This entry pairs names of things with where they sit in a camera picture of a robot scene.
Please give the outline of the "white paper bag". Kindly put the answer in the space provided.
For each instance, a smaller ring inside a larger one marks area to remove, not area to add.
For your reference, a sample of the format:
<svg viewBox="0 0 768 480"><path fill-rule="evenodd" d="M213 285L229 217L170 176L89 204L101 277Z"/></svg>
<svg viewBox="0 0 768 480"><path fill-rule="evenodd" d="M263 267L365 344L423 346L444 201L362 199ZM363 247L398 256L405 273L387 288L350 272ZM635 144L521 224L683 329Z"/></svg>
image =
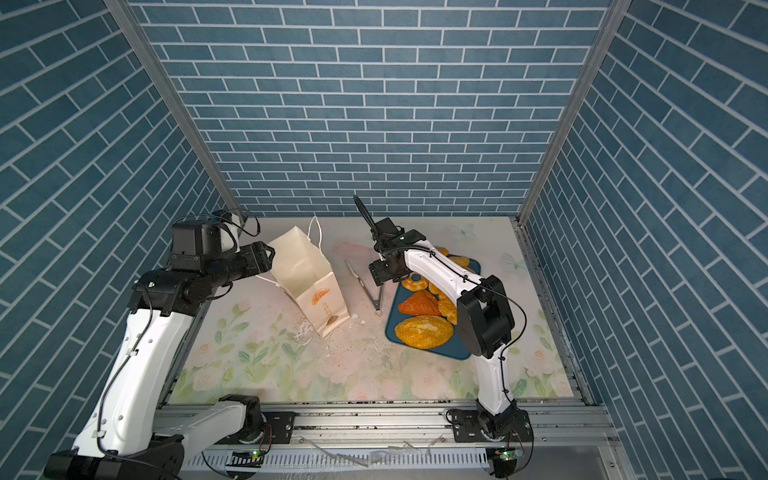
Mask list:
<svg viewBox="0 0 768 480"><path fill-rule="evenodd" d="M321 338L350 319L347 303L323 249L323 230L317 216L307 230L294 226L267 242L274 250L272 283L297 305Z"/></svg>

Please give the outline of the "metal tongs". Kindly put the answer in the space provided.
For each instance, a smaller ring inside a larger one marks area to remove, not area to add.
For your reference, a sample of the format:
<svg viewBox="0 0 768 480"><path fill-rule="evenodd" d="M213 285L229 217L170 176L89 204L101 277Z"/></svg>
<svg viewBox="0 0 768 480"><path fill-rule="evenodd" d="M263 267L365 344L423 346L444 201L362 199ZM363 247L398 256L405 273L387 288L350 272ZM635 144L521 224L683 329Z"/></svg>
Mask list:
<svg viewBox="0 0 768 480"><path fill-rule="evenodd" d="M367 285L365 284L363 278L356 272L356 270L353 268L353 266L352 266L352 264L350 263L349 260L345 261L345 265L346 265L349 273L357 280L357 282L359 283L359 285L361 286L361 288L365 292L368 300L370 301L372 307L375 310L375 314L377 316L382 316L383 315L383 311L382 311L383 287L380 286L378 288L377 296L374 296L372 294L372 290L367 287Z"/></svg>

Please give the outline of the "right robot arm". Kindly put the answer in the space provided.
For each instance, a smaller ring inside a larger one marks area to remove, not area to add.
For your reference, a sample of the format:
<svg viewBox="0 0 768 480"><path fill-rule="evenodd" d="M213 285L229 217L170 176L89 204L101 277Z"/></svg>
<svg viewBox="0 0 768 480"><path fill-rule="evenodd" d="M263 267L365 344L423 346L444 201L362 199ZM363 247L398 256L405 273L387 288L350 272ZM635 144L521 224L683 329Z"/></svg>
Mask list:
<svg viewBox="0 0 768 480"><path fill-rule="evenodd" d="M446 294L457 307L459 337L476 363L480 416L497 423L514 416L518 407L505 379L505 353L516 341L510 308L514 302L505 295L502 282L457 265L416 230L406 231L389 218L375 221L368 213L363 218L379 255L369 265L376 285L416 273Z"/></svg>

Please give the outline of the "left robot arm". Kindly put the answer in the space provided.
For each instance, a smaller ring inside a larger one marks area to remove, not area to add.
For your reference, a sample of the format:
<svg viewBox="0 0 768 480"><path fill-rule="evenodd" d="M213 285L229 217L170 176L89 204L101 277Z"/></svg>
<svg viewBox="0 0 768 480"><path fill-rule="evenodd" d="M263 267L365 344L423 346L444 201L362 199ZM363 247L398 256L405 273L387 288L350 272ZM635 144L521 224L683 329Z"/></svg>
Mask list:
<svg viewBox="0 0 768 480"><path fill-rule="evenodd" d="M268 432L256 396L229 394L165 433L155 411L174 358L200 307L218 288L271 270L275 251L261 241L212 259L174 258L144 274L129 302L115 364L73 446L52 454L47 479L176 479L184 461L226 437L259 442Z"/></svg>

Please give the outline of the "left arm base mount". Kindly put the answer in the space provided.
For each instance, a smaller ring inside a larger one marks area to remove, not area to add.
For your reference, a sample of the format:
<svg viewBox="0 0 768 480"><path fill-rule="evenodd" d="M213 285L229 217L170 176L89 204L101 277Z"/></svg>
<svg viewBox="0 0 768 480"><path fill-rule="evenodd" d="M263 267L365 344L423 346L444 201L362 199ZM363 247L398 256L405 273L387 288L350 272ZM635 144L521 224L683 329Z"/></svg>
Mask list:
<svg viewBox="0 0 768 480"><path fill-rule="evenodd" d="M296 413L291 411L267 411L262 414L262 425L252 431L237 432L217 441L217 445L261 446L287 445L291 442Z"/></svg>

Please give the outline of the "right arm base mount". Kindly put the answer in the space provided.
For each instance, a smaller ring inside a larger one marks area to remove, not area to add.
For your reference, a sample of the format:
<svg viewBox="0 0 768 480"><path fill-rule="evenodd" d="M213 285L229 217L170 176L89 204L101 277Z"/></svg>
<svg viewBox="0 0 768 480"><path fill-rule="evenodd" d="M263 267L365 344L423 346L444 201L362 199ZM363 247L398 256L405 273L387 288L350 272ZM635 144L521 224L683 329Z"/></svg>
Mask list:
<svg viewBox="0 0 768 480"><path fill-rule="evenodd" d="M449 409L444 417L457 443L527 443L534 439L528 412L517 406L510 406L496 415L482 407L476 410Z"/></svg>

